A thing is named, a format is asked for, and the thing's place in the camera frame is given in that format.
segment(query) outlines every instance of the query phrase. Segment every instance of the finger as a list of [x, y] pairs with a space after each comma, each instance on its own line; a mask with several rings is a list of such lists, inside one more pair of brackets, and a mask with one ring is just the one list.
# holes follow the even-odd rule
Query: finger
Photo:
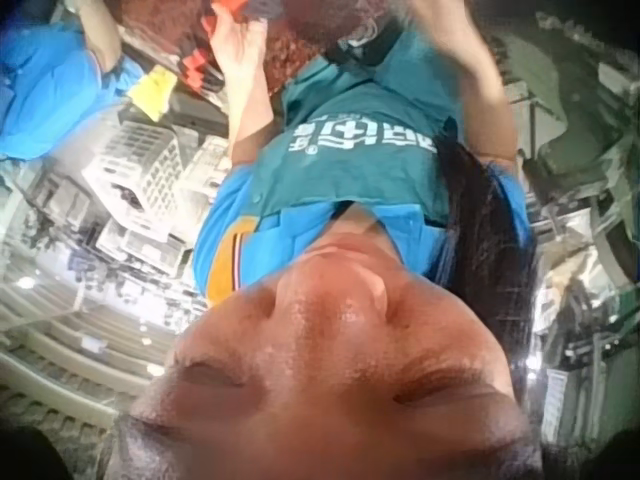
[[235, 25], [235, 20], [233, 19], [233, 15], [231, 15], [231, 12], [224, 5], [220, 3], [212, 3], [211, 8], [213, 9], [217, 17], [214, 36], [223, 38], [233, 28], [233, 26]]
[[249, 33], [254, 40], [266, 42], [267, 34], [269, 33], [269, 22], [264, 18], [251, 20], [247, 27], [247, 33]]

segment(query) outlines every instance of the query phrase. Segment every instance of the hand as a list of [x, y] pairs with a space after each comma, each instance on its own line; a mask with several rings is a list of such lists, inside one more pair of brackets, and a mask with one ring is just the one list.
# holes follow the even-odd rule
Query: hand
[[465, 0], [408, 0], [434, 47], [458, 58], [480, 38]]
[[267, 21], [237, 23], [229, 10], [214, 3], [218, 18], [211, 48], [227, 84], [253, 82], [262, 69], [267, 45]]

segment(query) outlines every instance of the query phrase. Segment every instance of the person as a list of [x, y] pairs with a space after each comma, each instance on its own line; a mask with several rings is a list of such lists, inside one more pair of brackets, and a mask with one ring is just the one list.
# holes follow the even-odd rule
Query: person
[[291, 82], [274, 138], [266, 25], [216, 7], [233, 170], [195, 249], [212, 308], [99, 478], [542, 478], [509, 103], [463, 0], [408, 8], [381, 64]]
[[122, 55], [102, 0], [76, 0], [74, 8], [82, 28], [18, 14], [0, 32], [0, 158], [49, 153], [143, 75]]

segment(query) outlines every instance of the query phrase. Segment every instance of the plastic crate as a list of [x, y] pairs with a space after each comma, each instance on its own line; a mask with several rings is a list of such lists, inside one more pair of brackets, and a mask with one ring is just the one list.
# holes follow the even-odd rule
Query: plastic crate
[[172, 233], [189, 247], [195, 245], [218, 188], [231, 170], [227, 149], [227, 140], [207, 137], [176, 183], [178, 215]]
[[120, 225], [163, 242], [177, 213], [174, 187], [183, 172], [173, 132], [125, 121], [83, 175]]
[[185, 252], [185, 244], [173, 237], [161, 243], [129, 230], [124, 237], [122, 249], [175, 277]]
[[127, 229], [112, 218], [102, 229], [102, 233], [96, 242], [96, 248], [119, 262], [124, 262], [128, 256], [122, 250], [122, 243], [126, 233]]
[[178, 182], [182, 190], [200, 192], [214, 199], [218, 188], [231, 171], [231, 159], [227, 155], [229, 142], [209, 136], [189, 164]]

